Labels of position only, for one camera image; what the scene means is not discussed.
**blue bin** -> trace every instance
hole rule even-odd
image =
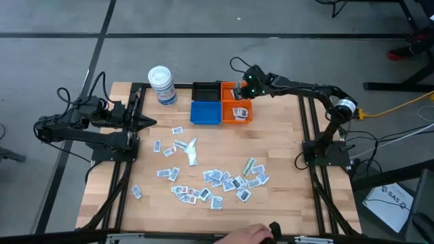
[[[191,102],[190,121],[195,125],[219,125],[222,122],[222,103]]]

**orange bin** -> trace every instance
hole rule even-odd
[[[241,83],[241,86],[246,86],[247,83]],[[252,101],[250,99],[246,100],[235,100],[232,96],[231,90],[235,87],[235,82],[222,82],[221,85],[221,96],[222,96],[222,122],[226,124],[246,124],[253,120],[253,108]],[[245,108],[249,111],[247,118],[243,121],[235,120],[233,115],[233,108]]]
[[[247,118],[243,121],[235,120],[233,115],[233,108],[245,108],[249,111]],[[239,100],[239,101],[226,101],[222,102],[222,121],[223,123],[231,124],[246,124],[253,120],[253,109],[252,101],[250,100]]]
[[[247,85],[246,82],[241,83],[241,87],[245,87]],[[224,101],[235,101],[234,97],[232,96],[232,89],[235,87],[235,82],[222,82],[221,87],[221,93],[222,94],[222,102]]]

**plastic bin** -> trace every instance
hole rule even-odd
[[[249,115],[244,121],[235,120],[233,115],[233,108],[245,108],[249,111]],[[253,108],[252,101],[250,100],[239,100],[239,101],[226,101],[222,102],[222,120],[226,124],[246,124],[253,120]]]
[[[247,85],[246,82],[241,83],[241,87],[245,87]],[[235,101],[232,96],[231,90],[235,87],[235,82],[222,82],[221,92],[222,92],[222,102],[223,101]]]
[[[193,83],[191,100],[201,102],[219,102],[220,101],[220,83]]]
[[[195,125],[219,125],[222,122],[221,102],[191,102],[190,121]]]

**finger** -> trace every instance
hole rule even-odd
[[[265,238],[273,238],[273,234],[269,229],[260,230],[256,234],[253,235],[252,240],[253,244],[261,243]]]
[[[249,226],[247,229],[247,232],[249,233],[249,235],[254,235],[258,231],[264,230],[264,229],[268,229],[268,228],[263,224],[255,224],[255,225]]]

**black bin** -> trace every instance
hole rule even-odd
[[[191,100],[202,102],[220,101],[220,83],[217,82],[194,82]]]

